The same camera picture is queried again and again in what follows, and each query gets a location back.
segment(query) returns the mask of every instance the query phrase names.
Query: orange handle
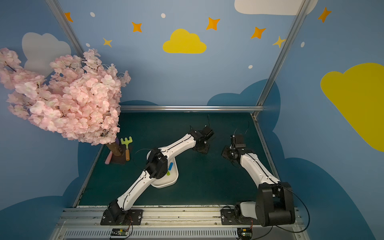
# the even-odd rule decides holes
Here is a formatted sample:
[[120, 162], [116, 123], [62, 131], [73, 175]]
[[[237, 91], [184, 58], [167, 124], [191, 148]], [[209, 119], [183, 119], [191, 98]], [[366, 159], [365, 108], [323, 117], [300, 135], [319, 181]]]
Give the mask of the orange handle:
[[129, 149], [125, 149], [125, 160], [129, 161]]

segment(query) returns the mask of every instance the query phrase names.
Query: metal vent grille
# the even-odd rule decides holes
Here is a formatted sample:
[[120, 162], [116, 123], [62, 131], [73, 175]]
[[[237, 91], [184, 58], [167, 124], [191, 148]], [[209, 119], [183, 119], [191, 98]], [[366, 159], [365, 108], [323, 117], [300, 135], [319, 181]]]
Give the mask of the metal vent grille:
[[232, 228], [137, 228], [133, 229], [132, 238], [218, 238], [237, 237]]
[[111, 236], [111, 231], [109, 229], [106, 230], [98, 230], [95, 228], [89, 229], [68, 229], [64, 234], [64, 239], [71, 238], [109, 238]]
[[[97, 228], [68, 228], [64, 239], [109, 239], [111, 230]], [[134, 228], [130, 238], [232, 238], [236, 228]]]

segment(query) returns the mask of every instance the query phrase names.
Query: green table surface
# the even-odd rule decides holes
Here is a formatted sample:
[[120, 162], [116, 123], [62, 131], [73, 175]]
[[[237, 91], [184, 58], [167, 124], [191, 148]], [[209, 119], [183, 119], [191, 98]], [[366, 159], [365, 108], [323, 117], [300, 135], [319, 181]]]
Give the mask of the green table surface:
[[[188, 133], [190, 125], [201, 130], [208, 125], [207, 113], [122, 113], [121, 137], [131, 136], [131, 160], [124, 165], [106, 165], [109, 149], [104, 146], [83, 192], [79, 205], [108, 205], [121, 196], [139, 177], [149, 150], [167, 146]], [[221, 156], [230, 136], [244, 134], [247, 147], [252, 148], [270, 170], [268, 160], [249, 113], [209, 113], [210, 127], [215, 134], [209, 140], [208, 154], [188, 149], [176, 157], [179, 170], [177, 182], [162, 189], [149, 186], [135, 205], [211, 205], [235, 204], [255, 200], [257, 187], [247, 171], [232, 165]]]

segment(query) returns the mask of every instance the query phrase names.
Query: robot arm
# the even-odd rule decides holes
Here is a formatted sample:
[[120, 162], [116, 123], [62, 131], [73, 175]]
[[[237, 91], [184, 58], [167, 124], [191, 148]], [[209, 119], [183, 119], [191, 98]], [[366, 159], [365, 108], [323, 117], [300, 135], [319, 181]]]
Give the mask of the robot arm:
[[145, 169], [131, 187], [116, 200], [112, 201], [104, 215], [110, 215], [113, 222], [109, 225], [119, 225], [124, 222], [125, 211], [129, 210], [138, 197], [156, 179], [164, 177], [168, 171], [168, 159], [174, 158], [180, 153], [192, 148], [195, 151], [207, 154], [209, 144], [207, 140], [212, 137], [214, 132], [210, 127], [205, 126], [200, 131], [191, 129], [184, 137], [176, 142], [158, 149], [153, 149], [147, 157]]
[[245, 168], [258, 188], [256, 202], [240, 203], [244, 217], [258, 219], [263, 227], [295, 222], [291, 186], [287, 182], [280, 182], [260, 162], [253, 150], [246, 148], [242, 134], [231, 136], [231, 146], [224, 147], [222, 156]]

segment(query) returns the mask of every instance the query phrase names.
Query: white cloud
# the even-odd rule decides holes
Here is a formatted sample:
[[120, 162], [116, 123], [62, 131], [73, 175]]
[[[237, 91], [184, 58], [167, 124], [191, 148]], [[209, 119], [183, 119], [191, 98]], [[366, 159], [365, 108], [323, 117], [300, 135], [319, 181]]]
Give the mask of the white cloud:
[[[310, 0], [307, 14], [318, 0]], [[235, 9], [243, 14], [296, 15], [302, 0], [235, 0]]]
[[52, 34], [26, 33], [22, 41], [23, 52], [28, 59], [24, 68], [48, 76], [53, 69], [49, 63], [56, 58], [71, 54], [68, 43], [59, 41]]

